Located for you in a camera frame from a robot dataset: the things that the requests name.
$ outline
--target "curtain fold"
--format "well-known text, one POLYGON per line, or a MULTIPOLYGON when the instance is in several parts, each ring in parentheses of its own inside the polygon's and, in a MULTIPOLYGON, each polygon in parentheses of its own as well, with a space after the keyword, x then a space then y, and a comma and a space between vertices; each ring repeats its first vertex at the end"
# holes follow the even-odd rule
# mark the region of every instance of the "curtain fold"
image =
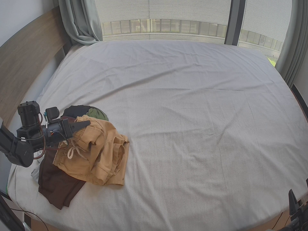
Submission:
POLYGON ((276 69, 291 88, 302 66, 308 49, 308 0, 293 0, 292 15, 285 44, 278 59, 276 69))
POLYGON ((59 0, 64 28, 72 40, 84 45, 103 40, 95 0, 59 0))

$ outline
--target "headboard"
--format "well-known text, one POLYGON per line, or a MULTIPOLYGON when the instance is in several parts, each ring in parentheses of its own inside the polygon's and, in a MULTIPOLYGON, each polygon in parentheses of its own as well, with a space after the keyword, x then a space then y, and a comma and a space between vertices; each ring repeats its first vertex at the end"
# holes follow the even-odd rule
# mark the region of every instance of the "headboard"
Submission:
POLYGON ((68 41, 58 6, 30 22, 0 47, 0 117, 5 126, 36 77, 68 41))

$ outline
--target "white wall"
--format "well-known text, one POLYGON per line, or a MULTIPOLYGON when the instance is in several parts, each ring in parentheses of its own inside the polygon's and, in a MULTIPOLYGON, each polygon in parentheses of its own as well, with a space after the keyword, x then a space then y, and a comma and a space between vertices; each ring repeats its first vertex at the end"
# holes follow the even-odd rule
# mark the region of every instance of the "white wall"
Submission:
MULTIPOLYGON (((29 22, 51 10, 53 7, 52 0, 0 0, 0 46, 29 22)), ((44 68, 27 92, 26 98, 28 100, 36 100, 63 57, 64 52, 61 50, 44 68)), ((10 127, 13 126, 13 123, 16 123, 16 121, 13 120, 10 127)), ((0 172, 3 175, 2 167, 4 164, 9 165, 9 162, 2 153, 0 154, 0 162, 0 172)), ((11 208, 13 206, 16 208, 12 202, 10 202, 10 205, 11 208)), ((23 213, 18 212, 17 214, 22 219, 23 213)), ((8 229, 0 222, 0 230, 6 231, 8 229)))
POLYGON ((298 89, 305 103, 308 105, 308 51, 303 60, 303 65, 298 72, 294 85, 298 89))

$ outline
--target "white bed sheet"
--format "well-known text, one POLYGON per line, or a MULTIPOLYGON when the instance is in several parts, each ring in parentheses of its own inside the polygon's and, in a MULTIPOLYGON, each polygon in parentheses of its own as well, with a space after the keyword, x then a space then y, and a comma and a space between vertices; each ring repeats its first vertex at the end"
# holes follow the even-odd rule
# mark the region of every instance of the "white bed sheet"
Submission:
POLYGON ((12 167, 8 192, 62 230, 245 230, 306 194, 308 124, 257 50, 114 41, 65 58, 41 110, 93 105, 130 139, 124 187, 86 183, 62 210, 12 167))

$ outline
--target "dark brown garment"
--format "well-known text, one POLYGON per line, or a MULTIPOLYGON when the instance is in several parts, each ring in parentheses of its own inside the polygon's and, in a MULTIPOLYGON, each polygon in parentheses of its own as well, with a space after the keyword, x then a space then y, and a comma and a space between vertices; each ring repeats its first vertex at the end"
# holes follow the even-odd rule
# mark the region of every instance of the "dark brown garment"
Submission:
MULTIPOLYGON (((74 122, 75 120, 75 118, 61 117, 61 119, 65 118, 68 118, 69 122, 74 122)), ((69 207, 71 200, 86 182, 75 179, 60 170, 57 166, 54 166, 52 163, 56 152, 56 150, 45 152, 44 159, 39 168, 38 191, 52 205, 61 210, 63 206, 69 207)))

